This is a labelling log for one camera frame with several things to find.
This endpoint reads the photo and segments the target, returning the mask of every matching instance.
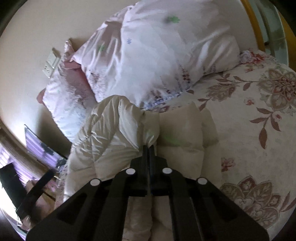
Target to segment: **beige wall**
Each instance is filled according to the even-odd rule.
[[[28,0],[0,38],[0,117],[25,144],[24,124],[54,150],[70,143],[36,101],[48,78],[42,68],[52,47],[72,38],[79,47],[110,15],[137,0]]]

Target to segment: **yellow wooden edge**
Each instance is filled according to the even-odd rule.
[[[289,67],[296,71],[296,37],[281,13],[279,13],[279,15],[281,17],[281,22],[284,27],[285,37],[288,45]]]
[[[259,50],[261,51],[265,51],[265,46],[264,46],[264,41],[263,41],[263,37],[262,37],[262,34],[261,34],[261,30],[260,30],[260,27],[259,27],[259,23],[258,23],[258,20],[256,18],[256,15],[252,9],[252,6],[251,4],[249,3],[248,0],[241,0],[248,16],[249,16],[249,19],[250,19],[250,22],[251,22],[251,25],[253,27],[253,31],[254,31],[254,34],[255,34],[255,38],[256,38],[256,41],[257,41],[257,45],[258,45],[258,48]]]

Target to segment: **comforter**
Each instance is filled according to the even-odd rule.
[[[140,110],[126,97],[111,96],[93,109],[73,143],[65,195],[70,197],[94,178],[113,178],[129,167],[131,159],[141,156],[143,145],[154,145],[168,166],[185,177],[203,175],[220,186],[217,136],[210,112],[200,112],[194,103],[159,114]],[[171,229],[167,197],[129,198],[124,240],[160,240],[163,236],[170,240]]]

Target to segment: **white circle marker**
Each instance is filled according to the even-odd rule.
[[[173,172],[173,170],[171,168],[166,167],[163,169],[164,174],[171,174],[172,172]]]
[[[134,175],[136,173],[136,170],[134,168],[129,168],[126,170],[126,173],[128,175]]]
[[[98,186],[100,184],[100,182],[101,181],[99,179],[93,179],[93,180],[91,180],[91,185],[95,187],[95,186]]]
[[[206,185],[207,184],[207,179],[201,177],[197,180],[197,182],[200,184],[200,185]]]

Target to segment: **floral bed sheet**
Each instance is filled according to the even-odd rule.
[[[272,239],[296,204],[296,74],[259,50],[240,57],[234,69],[204,77],[152,111],[191,102],[210,110],[222,148],[220,189]]]

